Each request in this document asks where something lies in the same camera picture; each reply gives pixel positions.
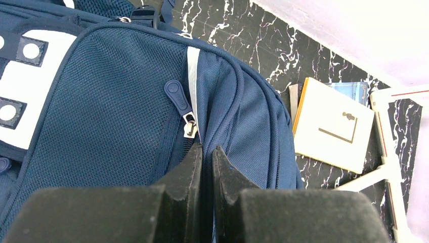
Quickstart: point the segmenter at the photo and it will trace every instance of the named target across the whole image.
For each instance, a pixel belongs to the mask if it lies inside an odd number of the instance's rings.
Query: marble pattern
[[[150,0],[144,1],[144,4],[159,6],[161,2]],[[303,83],[308,76],[324,83],[367,82],[369,92],[388,88],[340,55],[248,1],[177,0],[172,25],[225,49],[258,70],[274,86],[286,106],[289,106],[287,87]],[[407,207],[421,106],[409,99],[399,100],[390,104],[389,114]],[[364,174],[381,164],[375,129],[372,129],[368,144]],[[331,189],[359,177],[308,157],[297,156],[296,161],[305,188]],[[362,193],[370,198],[393,237],[384,182],[378,182],[362,190]]]

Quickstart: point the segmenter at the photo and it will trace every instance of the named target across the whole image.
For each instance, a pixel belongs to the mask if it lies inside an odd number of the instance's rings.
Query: book
[[[368,90],[369,84],[365,82],[350,82],[350,83],[327,83],[325,84],[342,94],[347,95],[353,100],[362,105],[368,105]],[[303,91],[304,84],[294,84],[289,86],[290,99],[290,118],[292,124],[295,121],[296,112],[298,111],[299,99]]]
[[[373,120],[365,105],[306,78],[292,127],[295,151],[361,174]]]

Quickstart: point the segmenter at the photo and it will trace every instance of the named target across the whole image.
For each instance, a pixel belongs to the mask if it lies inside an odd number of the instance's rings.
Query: backpack
[[[148,186],[194,143],[205,235],[217,145],[261,188],[303,187],[279,94],[170,26],[174,4],[160,21],[125,0],[0,0],[0,240],[38,189]]]

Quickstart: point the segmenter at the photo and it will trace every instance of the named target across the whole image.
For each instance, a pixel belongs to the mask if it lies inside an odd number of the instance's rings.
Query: white wall
[[[425,0],[253,0],[390,86],[429,84],[429,2]],[[408,223],[429,242],[429,102],[421,121]]]

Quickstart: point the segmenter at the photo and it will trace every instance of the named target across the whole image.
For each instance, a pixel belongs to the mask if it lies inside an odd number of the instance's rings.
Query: white reflective strip
[[[27,103],[12,130],[0,127],[0,140],[18,148],[28,149],[51,84],[75,36],[47,30],[31,30],[24,36],[48,42],[41,67],[10,61],[0,79],[0,97]]]
[[[66,7],[74,9],[74,0],[63,0]]]
[[[200,55],[200,49],[195,47],[188,47],[187,58],[188,58],[188,84],[189,84],[189,94],[191,96],[192,111],[194,112],[195,122],[198,126],[198,110],[197,110],[197,67],[198,67],[198,57]]]

